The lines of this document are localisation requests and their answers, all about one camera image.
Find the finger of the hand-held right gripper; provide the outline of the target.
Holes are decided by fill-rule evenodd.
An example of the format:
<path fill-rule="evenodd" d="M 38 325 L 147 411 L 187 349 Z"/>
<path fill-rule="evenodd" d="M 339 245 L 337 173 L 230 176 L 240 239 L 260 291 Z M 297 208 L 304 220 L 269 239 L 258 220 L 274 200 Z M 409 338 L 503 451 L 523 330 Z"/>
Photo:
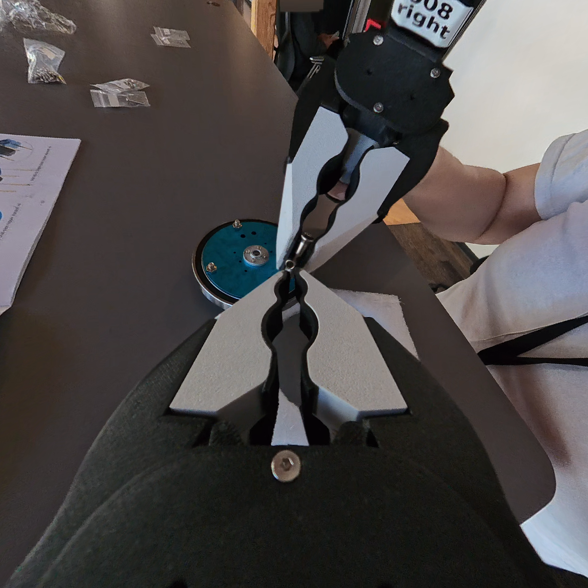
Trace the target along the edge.
<path fill-rule="evenodd" d="M 319 107 L 296 155 L 286 165 L 276 236 L 276 268 L 283 267 L 302 225 L 305 206 L 315 198 L 321 170 L 343 154 L 348 133 L 338 114 Z"/>
<path fill-rule="evenodd" d="M 321 267 L 376 220 L 378 209 L 408 162 L 409 157 L 398 149 L 371 149 L 364 154 L 356 191 L 335 209 L 331 227 L 318 239 L 305 264 L 307 271 Z"/>

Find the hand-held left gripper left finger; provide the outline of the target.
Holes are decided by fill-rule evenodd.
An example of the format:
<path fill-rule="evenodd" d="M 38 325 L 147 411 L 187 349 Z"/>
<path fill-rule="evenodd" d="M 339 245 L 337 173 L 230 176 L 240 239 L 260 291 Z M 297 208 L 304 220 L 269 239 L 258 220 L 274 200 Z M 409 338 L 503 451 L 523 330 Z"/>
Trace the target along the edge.
<path fill-rule="evenodd" d="M 173 413 L 233 423 L 254 445 L 269 445 L 279 379 L 273 340 L 282 330 L 279 271 L 219 315 L 170 404 Z"/>

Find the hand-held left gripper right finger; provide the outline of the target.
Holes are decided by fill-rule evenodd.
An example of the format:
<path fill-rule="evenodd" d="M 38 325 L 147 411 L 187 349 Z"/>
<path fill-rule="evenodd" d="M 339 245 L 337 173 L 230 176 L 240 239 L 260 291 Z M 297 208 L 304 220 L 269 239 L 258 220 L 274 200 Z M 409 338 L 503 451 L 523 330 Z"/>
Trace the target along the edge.
<path fill-rule="evenodd" d="M 301 406 L 310 445 L 328 445 L 346 422 L 409 413 L 364 317 L 306 271 L 296 271 Z"/>

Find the small metal socket wrench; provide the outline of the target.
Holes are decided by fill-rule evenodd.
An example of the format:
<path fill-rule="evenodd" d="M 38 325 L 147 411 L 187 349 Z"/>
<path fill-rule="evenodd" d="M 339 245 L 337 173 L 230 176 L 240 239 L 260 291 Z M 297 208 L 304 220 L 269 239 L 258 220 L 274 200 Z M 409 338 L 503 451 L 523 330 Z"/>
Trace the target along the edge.
<path fill-rule="evenodd" d="M 285 257 L 284 269 L 291 271 L 294 268 L 303 268 L 313 253 L 315 238 L 307 232 L 298 235 L 297 240 Z"/>

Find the round blue base plate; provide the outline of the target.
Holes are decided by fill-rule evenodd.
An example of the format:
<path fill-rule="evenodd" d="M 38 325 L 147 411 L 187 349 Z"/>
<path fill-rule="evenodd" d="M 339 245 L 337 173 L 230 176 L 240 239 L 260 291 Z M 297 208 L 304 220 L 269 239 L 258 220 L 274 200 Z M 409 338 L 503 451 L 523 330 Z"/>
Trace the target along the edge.
<path fill-rule="evenodd" d="M 277 272 L 277 224 L 244 219 L 241 220 L 242 228 L 234 229 L 232 223 L 227 222 L 207 233 L 192 258 L 194 274 L 203 294 L 224 309 Z M 269 261 L 263 266 L 245 263 L 242 256 L 249 245 L 265 247 L 270 255 Z M 209 262 L 216 264 L 215 273 L 206 272 Z"/>

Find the dark grey desk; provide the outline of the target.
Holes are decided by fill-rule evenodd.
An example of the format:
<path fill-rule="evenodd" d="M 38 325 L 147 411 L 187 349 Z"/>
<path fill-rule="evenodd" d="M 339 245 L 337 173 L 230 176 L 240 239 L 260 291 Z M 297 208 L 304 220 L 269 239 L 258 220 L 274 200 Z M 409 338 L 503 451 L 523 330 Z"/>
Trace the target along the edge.
<path fill-rule="evenodd" d="M 373 224 L 316 277 L 398 295 L 427 367 L 394 344 L 424 417 L 375 419 L 378 447 L 208 444 L 205 421 L 164 415 L 218 312 L 190 257 L 224 221 L 277 221 L 295 95 L 227 1 L 48 1 L 77 23 L 51 41 L 67 86 L 26 83 L 1 42 L 1 131 L 79 138 L 78 155 L 1 317 L 1 583 L 69 489 L 58 545 L 31 587 L 555 587 L 496 538 L 539 507 L 553 474 L 389 229 Z M 186 31 L 160 47 L 153 27 Z M 149 107 L 94 107 L 132 78 Z"/>

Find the white foam packing piece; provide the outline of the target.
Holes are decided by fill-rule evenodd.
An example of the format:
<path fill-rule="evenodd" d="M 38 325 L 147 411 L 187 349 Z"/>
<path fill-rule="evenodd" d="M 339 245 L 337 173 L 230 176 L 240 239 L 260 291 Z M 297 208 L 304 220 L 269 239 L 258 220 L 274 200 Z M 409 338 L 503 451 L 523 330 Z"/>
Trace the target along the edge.
<path fill-rule="evenodd" d="M 403 319 L 399 300 L 395 296 L 335 290 L 334 293 L 364 318 L 373 318 L 393 336 L 400 335 L 401 344 L 413 355 L 416 349 Z"/>

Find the open instruction booklet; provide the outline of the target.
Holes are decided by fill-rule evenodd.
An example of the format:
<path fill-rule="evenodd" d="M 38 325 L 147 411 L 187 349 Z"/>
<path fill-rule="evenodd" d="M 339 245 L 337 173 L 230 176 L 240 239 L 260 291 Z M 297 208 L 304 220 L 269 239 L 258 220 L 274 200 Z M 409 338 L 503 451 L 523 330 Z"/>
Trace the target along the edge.
<path fill-rule="evenodd" d="M 80 143 L 1 134 L 1 313 L 13 303 Z"/>

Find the plastic bag of screws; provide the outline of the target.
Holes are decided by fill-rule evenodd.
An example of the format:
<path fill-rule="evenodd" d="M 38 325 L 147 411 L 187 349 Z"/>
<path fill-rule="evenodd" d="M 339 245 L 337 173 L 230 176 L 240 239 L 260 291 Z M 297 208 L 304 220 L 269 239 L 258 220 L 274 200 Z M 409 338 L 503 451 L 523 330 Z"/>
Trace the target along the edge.
<path fill-rule="evenodd" d="M 40 40 L 24 39 L 29 84 L 66 84 L 58 72 L 65 51 Z"/>

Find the crumpled clear plastic bag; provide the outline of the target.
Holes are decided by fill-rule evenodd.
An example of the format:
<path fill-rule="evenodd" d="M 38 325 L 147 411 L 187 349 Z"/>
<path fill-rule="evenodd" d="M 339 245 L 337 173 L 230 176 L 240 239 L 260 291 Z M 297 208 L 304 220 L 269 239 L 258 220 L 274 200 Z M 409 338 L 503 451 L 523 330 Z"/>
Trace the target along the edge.
<path fill-rule="evenodd" d="M 51 12 L 39 1 L 1 1 L 1 29 L 11 24 L 22 31 L 57 32 L 71 35 L 76 24 L 68 18 Z"/>

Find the wooden post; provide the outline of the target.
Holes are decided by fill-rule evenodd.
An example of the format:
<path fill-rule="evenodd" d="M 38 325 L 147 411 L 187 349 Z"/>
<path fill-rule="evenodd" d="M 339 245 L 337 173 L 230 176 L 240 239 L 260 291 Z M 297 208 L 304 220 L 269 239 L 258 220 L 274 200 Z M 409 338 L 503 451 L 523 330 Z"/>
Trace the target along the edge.
<path fill-rule="evenodd" d="M 277 1 L 251 1 L 251 30 L 270 58 L 274 57 Z"/>

